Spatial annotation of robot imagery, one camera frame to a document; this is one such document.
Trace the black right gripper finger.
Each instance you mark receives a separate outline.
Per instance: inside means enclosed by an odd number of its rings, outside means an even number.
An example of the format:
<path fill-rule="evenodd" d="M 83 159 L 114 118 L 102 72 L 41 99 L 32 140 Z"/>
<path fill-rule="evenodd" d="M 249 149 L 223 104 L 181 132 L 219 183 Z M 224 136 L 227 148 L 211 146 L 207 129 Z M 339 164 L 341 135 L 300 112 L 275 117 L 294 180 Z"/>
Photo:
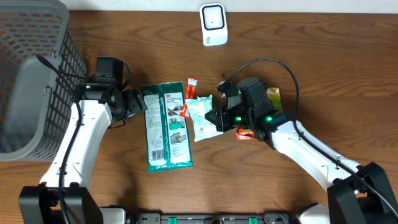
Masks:
<path fill-rule="evenodd" d="M 205 114 L 205 118 L 207 120 L 220 120 L 222 113 L 222 107 L 212 109 L 211 111 Z"/>
<path fill-rule="evenodd" d="M 222 119 L 211 121 L 216 126 L 218 132 L 224 132 L 224 122 Z"/>

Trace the mint green wipes pack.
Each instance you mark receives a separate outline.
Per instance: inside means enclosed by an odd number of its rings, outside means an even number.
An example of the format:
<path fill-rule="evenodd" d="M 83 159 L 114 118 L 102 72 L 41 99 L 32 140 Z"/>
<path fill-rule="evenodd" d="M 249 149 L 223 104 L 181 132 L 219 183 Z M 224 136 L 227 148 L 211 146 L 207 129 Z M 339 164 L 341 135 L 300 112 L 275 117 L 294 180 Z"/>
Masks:
<path fill-rule="evenodd" d="M 195 142 L 213 138 L 223 133 L 217 131 L 216 126 L 205 119 L 205 114 L 213 109 L 212 99 L 213 96 L 210 95 L 208 97 L 197 97 L 196 99 L 185 100 L 188 112 L 193 121 Z"/>

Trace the green tea drink carton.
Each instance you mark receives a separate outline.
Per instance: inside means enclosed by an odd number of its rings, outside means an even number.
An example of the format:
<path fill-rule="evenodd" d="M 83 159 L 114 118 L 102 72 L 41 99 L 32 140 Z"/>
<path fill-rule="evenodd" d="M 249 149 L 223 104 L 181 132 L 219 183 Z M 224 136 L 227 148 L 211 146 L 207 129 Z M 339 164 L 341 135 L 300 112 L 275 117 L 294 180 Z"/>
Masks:
<path fill-rule="evenodd" d="M 271 100 L 275 110 L 281 110 L 280 90 L 277 87 L 269 87 L 267 89 L 267 96 Z"/>

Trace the red snack bag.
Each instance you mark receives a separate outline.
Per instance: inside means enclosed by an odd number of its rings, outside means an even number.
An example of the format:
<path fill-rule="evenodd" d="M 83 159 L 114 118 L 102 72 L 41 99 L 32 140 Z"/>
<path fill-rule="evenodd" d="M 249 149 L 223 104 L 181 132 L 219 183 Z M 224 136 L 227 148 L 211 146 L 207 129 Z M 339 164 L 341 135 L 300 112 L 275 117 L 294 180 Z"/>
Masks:
<path fill-rule="evenodd" d="M 236 139 L 239 141 L 255 140 L 253 131 L 243 128 L 237 129 Z"/>

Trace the red Nestle sachet stick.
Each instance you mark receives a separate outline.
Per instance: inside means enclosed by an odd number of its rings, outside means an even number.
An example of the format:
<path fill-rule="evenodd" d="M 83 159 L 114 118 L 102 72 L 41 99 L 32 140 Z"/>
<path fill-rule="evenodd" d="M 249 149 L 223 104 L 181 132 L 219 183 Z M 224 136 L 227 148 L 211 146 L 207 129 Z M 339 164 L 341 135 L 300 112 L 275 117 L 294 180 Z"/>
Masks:
<path fill-rule="evenodd" d="M 196 88 L 197 88 L 198 78 L 197 77 L 189 77 L 187 82 L 187 89 L 185 92 L 185 100 L 192 99 L 195 96 Z M 186 103 L 183 104 L 183 107 L 180 112 L 180 116 L 183 118 L 189 118 L 188 106 Z"/>

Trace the green 3M gloves pack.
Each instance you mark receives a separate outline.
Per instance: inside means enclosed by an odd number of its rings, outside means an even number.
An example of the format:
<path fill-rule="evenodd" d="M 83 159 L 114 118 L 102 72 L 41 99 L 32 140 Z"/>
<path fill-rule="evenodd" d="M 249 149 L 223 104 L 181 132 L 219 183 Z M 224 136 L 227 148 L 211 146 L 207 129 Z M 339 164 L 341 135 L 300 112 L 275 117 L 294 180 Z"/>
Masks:
<path fill-rule="evenodd" d="M 186 119 L 180 116 L 185 99 L 180 82 L 142 87 L 149 172 L 192 167 Z"/>

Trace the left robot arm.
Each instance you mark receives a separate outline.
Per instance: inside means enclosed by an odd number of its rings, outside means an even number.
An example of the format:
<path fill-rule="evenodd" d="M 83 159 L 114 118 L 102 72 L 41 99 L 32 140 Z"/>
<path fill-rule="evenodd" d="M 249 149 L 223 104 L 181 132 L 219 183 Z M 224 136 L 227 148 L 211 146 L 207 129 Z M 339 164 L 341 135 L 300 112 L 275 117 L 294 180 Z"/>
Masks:
<path fill-rule="evenodd" d="M 147 109 L 137 89 L 114 83 L 81 83 L 73 91 L 70 122 L 57 155 L 37 186 L 23 187 L 24 223 L 134 223 L 123 207 L 99 207 L 91 175 L 107 129 Z"/>

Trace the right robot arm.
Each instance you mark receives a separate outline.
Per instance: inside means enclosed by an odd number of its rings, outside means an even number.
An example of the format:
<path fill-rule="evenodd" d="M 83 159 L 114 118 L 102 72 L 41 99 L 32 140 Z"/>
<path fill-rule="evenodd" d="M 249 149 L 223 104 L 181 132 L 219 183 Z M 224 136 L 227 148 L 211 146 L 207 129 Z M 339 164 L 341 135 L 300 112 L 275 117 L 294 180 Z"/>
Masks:
<path fill-rule="evenodd" d="M 217 131 L 248 128 L 253 138 L 289 157 L 327 192 L 328 205 L 314 204 L 292 223 L 397 223 L 397 200 L 384 169 L 337 153 L 285 110 L 276 110 L 257 77 L 217 89 L 227 104 L 205 115 Z"/>

